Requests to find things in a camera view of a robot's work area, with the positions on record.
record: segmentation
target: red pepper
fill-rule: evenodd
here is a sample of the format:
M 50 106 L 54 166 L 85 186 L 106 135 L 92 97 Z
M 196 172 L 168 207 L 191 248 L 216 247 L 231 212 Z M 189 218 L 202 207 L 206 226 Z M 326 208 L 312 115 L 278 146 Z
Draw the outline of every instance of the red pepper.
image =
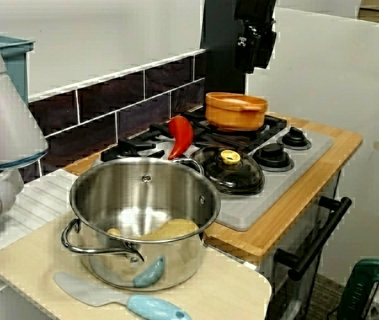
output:
M 191 123 L 180 115 L 174 117 L 169 122 L 169 132 L 175 138 L 175 145 L 169 155 L 169 160 L 175 159 L 182 155 L 190 147 L 194 132 Z

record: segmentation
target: cutting board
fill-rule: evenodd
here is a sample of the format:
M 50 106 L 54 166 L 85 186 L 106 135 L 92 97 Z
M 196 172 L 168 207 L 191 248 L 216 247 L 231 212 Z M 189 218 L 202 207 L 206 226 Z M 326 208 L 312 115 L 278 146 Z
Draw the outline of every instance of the cutting board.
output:
M 85 305 L 55 284 L 53 275 L 58 271 L 103 284 L 87 271 L 76 254 L 61 245 L 62 230 L 72 217 L 73 213 L 66 213 L 0 250 L 0 279 L 52 319 L 142 319 L 115 303 L 103 307 Z M 181 307 L 193 320 L 260 320 L 265 318 L 271 293 L 265 277 L 208 248 L 193 277 L 171 289 L 146 294 Z

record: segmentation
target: white wall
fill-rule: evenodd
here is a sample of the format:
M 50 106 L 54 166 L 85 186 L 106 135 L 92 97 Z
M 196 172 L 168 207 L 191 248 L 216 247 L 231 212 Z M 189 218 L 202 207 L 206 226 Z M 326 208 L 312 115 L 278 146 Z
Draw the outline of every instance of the white wall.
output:
M 276 20 L 274 58 L 248 77 L 248 93 L 266 96 L 270 111 L 364 136 L 339 188 L 354 204 L 320 268 L 344 284 L 355 262 L 379 257 L 379 25 L 289 9 Z
M 282 8 L 356 18 L 362 0 L 277 0 Z
M 0 0 L 0 33 L 36 40 L 29 95 L 200 48 L 200 2 Z

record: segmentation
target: blue spoon handle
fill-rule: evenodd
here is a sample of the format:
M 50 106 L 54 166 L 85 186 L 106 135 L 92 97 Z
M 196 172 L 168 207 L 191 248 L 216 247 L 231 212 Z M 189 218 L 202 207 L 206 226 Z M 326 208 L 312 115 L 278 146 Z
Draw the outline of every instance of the blue spoon handle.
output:
M 148 295 L 132 295 L 127 308 L 148 320 L 191 320 L 179 307 Z

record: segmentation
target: dark tile backsplash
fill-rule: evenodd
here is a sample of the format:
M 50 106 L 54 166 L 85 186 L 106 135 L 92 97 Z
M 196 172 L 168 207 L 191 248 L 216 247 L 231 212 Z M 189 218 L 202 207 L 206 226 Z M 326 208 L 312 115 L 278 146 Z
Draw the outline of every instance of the dark tile backsplash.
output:
M 192 82 L 193 57 L 145 70 L 145 92 L 150 98 Z
M 204 101 L 204 79 L 171 92 L 171 116 L 175 117 Z
M 78 90 L 81 122 L 143 100 L 143 73 L 132 73 Z
M 46 175 L 104 150 L 116 143 L 116 136 L 130 137 L 146 130 L 151 123 L 168 121 L 170 115 L 174 117 L 202 105 L 205 68 L 206 54 L 202 53 L 147 69 L 145 98 L 140 71 L 78 89 L 78 101 L 72 91 L 30 103 L 44 135 L 51 135 L 47 138 L 49 152 L 41 159 L 41 173 Z M 113 113 L 93 120 L 110 112 Z M 88 122 L 78 125 L 78 120 Z M 24 182 L 40 176 L 38 163 L 20 172 Z
M 29 110 L 44 135 L 50 135 L 77 124 L 77 105 L 73 91 L 32 102 L 29 104 Z
M 206 55 L 206 52 L 196 55 L 196 66 L 194 67 L 194 80 L 198 80 L 206 76 Z
M 151 123 L 169 120 L 169 95 L 161 95 L 141 104 L 121 110 L 119 117 L 119 136 L 128 138 L 149 127 Z
M 115 114 L 48 138 L 49 152 L 41 159 L 43 174 L 60 169 L 115 143 Z
M 38 161 L 33 163 L 32 165 L 27 165 L 24 168 L 20 168 L 19 172 L 22 176 L 22 180 L 24 183 L 31 182 L 32 180 L 36 180 L 40 178 L 40 170 L 38 166 Z

